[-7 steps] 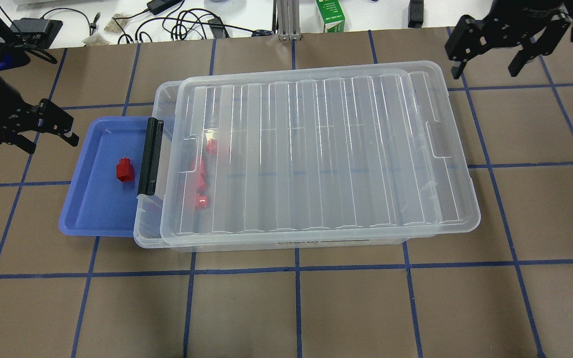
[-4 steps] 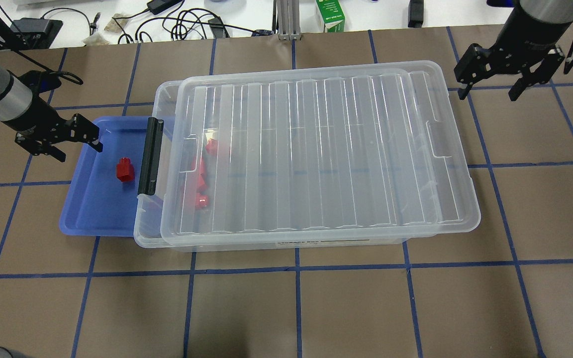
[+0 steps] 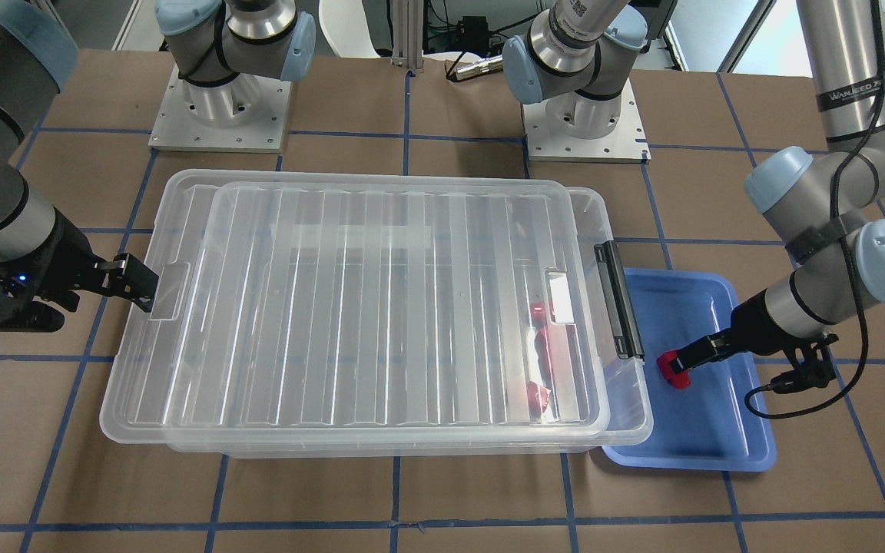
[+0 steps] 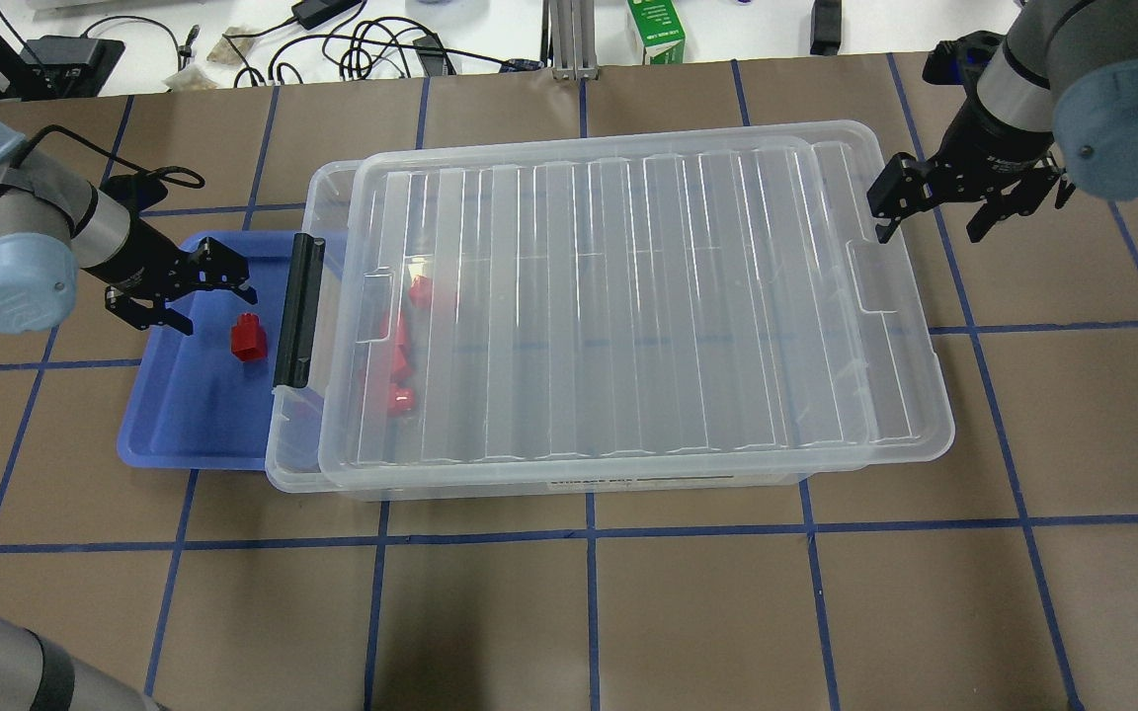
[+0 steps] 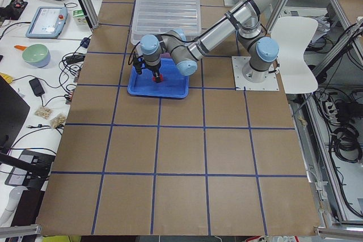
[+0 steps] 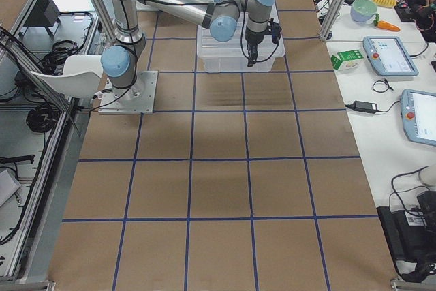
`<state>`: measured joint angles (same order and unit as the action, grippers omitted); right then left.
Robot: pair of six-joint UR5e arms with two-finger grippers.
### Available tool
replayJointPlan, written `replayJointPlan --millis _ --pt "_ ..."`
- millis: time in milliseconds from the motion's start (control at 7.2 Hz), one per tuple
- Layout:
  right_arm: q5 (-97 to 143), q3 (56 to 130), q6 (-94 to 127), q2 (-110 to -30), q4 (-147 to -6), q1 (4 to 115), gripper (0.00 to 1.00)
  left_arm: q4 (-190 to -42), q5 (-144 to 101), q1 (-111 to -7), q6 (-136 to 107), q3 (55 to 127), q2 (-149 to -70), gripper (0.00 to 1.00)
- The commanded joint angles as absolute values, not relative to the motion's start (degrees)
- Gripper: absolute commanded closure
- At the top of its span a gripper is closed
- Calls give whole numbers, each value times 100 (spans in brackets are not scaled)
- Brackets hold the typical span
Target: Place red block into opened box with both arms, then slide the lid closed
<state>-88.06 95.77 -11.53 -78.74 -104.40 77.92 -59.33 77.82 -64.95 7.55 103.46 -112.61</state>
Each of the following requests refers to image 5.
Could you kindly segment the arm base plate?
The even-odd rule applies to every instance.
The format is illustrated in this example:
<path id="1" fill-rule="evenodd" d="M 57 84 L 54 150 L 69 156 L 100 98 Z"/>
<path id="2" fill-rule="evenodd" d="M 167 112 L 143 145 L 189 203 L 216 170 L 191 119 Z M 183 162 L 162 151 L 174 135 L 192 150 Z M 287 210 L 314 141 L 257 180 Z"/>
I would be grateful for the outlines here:
<path id="1" fill-rule="evenodd" d="M 232 56 L 232 63 L 237 91 L 279 91 L 273 63 L 263 72 L 254 70 L 247 56 Z"/>

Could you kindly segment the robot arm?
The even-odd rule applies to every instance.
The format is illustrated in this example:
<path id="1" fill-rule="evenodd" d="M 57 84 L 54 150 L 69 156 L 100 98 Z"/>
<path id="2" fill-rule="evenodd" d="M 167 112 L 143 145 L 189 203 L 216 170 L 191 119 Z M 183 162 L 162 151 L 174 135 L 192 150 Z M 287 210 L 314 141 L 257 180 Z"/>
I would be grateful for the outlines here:
<path id="1" fill-rule="evenodd" d="M 238 0 L 217 23 L 191 41 L 179 29 L 144 35 L 140 41 L 141 56 L 133 56 L 133 66 L 138 74 L 143 69 L 150 70 L 159 83 L 162 81 L 161 54 L 168 53 L 181 75 L 190 76 L 197 70 L 199 60 L 230 35 L 235 35 L 250 54 L 249 63 L 243 66 L 243 76 L 253 83 L 263 82 L 279 53 L 278 43 L 264 34 L 260 23 L 260 14 L 271 2 Z"/>

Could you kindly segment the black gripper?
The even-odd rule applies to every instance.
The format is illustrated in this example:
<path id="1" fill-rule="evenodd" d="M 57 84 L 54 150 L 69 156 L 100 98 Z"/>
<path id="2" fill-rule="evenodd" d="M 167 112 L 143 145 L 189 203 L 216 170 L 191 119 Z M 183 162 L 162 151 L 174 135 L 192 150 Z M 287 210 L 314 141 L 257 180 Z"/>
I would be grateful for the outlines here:
<path id="1" fill-rule="evenodd" d="M 158 81 L 158 75 L 160 74 L 160 64 L 157 64 L 156 66 L 152 66 L 146 63 L 145 59 L 142 57 L 143 61 L 145 62 L 145 68 L 144 69 L 148 69 L 153 73 L 153 81 L 157 82 Z"/>

